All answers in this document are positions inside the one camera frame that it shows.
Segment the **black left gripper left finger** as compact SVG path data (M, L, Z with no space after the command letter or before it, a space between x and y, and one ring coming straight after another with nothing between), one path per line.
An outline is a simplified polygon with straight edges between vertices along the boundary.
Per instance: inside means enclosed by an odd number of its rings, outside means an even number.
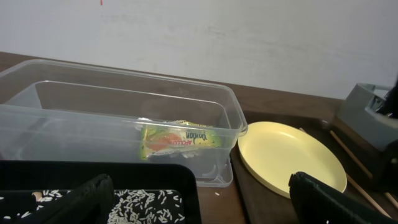
M106 224L114 204L111 177L101 174L50 203L39 211L21 218L22 224Z

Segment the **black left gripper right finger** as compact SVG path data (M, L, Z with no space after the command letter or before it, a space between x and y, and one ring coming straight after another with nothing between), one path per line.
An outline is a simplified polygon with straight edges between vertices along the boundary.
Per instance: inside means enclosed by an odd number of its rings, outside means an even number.
M290 176L289 194L300 223L397 224L304 172Z

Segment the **rice leftovers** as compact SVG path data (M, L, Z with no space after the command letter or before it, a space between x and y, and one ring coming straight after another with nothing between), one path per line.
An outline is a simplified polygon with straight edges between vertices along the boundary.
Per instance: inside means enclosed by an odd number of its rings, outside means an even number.
M46 208L69 190L13 190L1 192L1 223L13 223ZM176 190L116 190L108 223L183 224L185 209Z

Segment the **wooden chopstick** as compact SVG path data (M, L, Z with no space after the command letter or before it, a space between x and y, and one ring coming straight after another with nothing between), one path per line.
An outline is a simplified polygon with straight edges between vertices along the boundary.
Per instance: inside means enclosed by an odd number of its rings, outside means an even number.
M333 130L330 131L330 134L333 138L338 142L338 144L347 152L347 154L354 160L354 162L361 168L361 170L367 175L370 180L373 180L373 174L371 171L354 155L353 152L347 147L347 145L335 134ZM397 200L389 193L384 193L385 197L397 208Z
M345 173L345 179L346 179L346 186L343 192L346 190L348 185L351 185L356 189L356 191L362 195L363 198L365 198L378 212L381 214L391 218L391 216L360 186L352 177L349 176L348 173Z

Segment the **yellow plate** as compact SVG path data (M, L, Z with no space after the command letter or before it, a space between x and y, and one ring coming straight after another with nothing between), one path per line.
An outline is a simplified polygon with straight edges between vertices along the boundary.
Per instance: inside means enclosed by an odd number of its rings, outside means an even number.
M319 140L292 126L260 121L248 125L238 139L239 154L250 174L263 186L285 198L290 197L290 176L304 172L343 193L346 172Z

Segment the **green snack wrapper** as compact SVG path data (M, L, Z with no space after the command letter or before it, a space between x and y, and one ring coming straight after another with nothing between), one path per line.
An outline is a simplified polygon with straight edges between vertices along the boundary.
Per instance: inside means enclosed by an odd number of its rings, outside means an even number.
M145 160L175 153L189 158L200 149L222 146L220 135L211 126L186 120L170 121L165 126L146 124L141 129L141 138L139 154Z

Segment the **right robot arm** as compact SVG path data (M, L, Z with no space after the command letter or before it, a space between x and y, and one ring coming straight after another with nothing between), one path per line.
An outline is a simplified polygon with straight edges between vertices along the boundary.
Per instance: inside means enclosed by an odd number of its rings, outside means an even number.
M380 140L377 148L382 151L374 178L379 185L394 189L397 187L397 81L375 112L376 120L383 129L378 129L376 135Z

